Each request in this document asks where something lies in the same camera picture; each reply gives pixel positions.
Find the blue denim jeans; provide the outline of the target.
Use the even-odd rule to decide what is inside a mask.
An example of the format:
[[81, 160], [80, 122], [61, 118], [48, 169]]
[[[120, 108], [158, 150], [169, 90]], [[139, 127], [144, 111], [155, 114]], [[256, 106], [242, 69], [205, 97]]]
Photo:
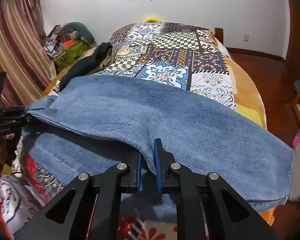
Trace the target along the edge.
[[66, 185], [103, 173], [132, 150], [145, 159], [139, 193], [122, 197], [121, 213], [173, 223], [174, 196], [155, 182], [154, 141], [191, 171], [218, 173], [256, 211], [290, 194], [293, 150], [263, 127], [204, 96], [137, 78], [91, 75], [72, 79], [58, 96], [29, 106], [33, 123], [23, 146]]

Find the pink grey clothing pile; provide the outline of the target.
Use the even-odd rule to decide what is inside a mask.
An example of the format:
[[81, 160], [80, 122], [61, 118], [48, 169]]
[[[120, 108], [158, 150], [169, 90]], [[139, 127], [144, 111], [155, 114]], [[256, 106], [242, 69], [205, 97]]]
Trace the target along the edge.
[[0, 218], [10, 236], [44, 206], [26, 181], [14, 175], [0, 175]]

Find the olive folded clothing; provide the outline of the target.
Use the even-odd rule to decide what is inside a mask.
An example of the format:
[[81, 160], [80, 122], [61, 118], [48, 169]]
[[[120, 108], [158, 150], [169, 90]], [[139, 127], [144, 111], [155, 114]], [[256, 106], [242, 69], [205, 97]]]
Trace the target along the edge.
[[94, 68], [92, 71], [90, 71], [88, 73], [88, 75], [92, 75], [99, 71], [102, 71], [105, 68], [107, 68], [109, 65], [113, 64], [117, 52], [118, 52], [118, 49], [116, 47], [112, 47], [111, 49], [109, 49], [106, 53], [106, 58], [96, 68]]

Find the pink object on floor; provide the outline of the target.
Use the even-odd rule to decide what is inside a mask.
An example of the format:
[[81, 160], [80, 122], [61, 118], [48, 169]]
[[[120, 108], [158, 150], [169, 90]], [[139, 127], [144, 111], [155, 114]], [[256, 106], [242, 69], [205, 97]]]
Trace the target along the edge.
[[292, 148], [295, 149], [300, 144], [300, 129], [296, 132], [292, 140]]

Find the orange box in bag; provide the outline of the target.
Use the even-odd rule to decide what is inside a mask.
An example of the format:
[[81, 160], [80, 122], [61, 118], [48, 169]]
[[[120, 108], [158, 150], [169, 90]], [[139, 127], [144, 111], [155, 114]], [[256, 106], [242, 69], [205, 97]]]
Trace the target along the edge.
[[70, 46], [72, 46], [76, 42], [77, 42], [76, 39], [63, 42], [62, 45], [60, 46], [60, 48], [62, 48], [62, 49], [68, 49]]

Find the dark folded clothing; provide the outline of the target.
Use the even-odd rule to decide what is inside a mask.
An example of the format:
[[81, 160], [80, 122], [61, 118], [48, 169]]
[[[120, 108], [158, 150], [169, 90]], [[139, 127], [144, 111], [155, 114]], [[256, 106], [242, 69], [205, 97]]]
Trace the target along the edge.
[[111, 54], [112, 48], [113, 46], [110, 42], [103, 42], [95, 48], [92, 55], [86, 56], [85, 58], [77, 61], [61, 79], [59, 91], [61, 92], [74, 77], [87, 75], [99, 67], [107, 56]]

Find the dark green plush pillow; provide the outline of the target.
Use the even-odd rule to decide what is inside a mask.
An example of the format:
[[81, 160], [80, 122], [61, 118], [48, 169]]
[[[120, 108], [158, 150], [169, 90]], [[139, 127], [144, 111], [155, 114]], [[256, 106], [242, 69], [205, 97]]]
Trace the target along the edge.
[[70, 22], [61, 27], [58, 32], [59, 36], [70, 35], [71, 33], [75, 33], [75, 39], [82, 39], [87, 42], [89, 45], [95, 44], [95, 39], [92, 33], [87, 29], [87, 27], [80, 22]]

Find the orange yellow blanket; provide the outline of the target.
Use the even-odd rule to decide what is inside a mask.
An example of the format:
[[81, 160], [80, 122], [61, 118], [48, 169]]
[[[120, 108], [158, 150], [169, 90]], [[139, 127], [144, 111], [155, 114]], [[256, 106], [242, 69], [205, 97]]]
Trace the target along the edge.
[[264, 103], [255, 83], [245, 70], [234, 61], [230, 54], [230, 48], [226, 48], [221, 42], [218, 42], [218, 48], [222, 50], [226, 66], [229, 67], [237, 112], [267, 129]]

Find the wooden bed post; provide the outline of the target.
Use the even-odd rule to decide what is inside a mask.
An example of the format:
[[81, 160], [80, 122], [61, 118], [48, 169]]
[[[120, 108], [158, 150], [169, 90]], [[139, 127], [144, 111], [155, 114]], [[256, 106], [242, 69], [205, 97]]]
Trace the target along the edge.
[[214, 28], [214, 37], [223, 44], [224, 42], [224, 30], [223, 28], [215, 27]]

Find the white wall socket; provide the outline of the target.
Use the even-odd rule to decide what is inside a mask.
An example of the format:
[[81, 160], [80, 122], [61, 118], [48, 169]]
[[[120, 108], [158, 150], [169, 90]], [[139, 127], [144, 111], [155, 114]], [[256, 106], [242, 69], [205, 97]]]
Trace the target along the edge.
[[243, 41], [249, 41], [249, 35], [244, 35], [243, 36]]

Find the striped red curtain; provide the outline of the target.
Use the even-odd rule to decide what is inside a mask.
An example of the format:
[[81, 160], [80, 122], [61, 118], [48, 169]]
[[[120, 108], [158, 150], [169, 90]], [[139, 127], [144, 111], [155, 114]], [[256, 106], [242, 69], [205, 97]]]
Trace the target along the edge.
[[44, 50], [40, 0], [0, 0], [0, 72], [6, 72], [3, 105], [36, 101], [56, 77]]

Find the wooden door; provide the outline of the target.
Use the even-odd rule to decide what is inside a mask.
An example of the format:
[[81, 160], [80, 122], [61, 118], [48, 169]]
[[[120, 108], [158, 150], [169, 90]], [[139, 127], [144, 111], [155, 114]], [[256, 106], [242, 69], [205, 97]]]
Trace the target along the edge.
[[286, 56], [286, 72], [290, 86], [295, 94], [294, 83], [300, 80], [300, 4], [297, 0], [288, 0], [290, 10], [290, 33]]

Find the patchwork patterned bedspread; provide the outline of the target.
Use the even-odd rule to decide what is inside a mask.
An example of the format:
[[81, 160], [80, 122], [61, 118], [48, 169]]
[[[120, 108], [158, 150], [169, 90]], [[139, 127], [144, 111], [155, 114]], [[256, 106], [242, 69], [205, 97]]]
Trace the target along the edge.
[[236, 110], [227, 49], [208, 29], [168, 22], [132, 23], [110, 38], [113, 63], [99, 75], [163, 83]]

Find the yellow curved headboard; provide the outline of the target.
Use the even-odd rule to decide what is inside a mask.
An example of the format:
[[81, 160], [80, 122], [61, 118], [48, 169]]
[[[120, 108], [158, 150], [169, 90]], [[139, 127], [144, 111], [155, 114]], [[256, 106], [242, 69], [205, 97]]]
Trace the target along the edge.
[[156, 23], [156, 22], [162, 22], [161, 18], [149, 16], [143, 19], [143, 23]]

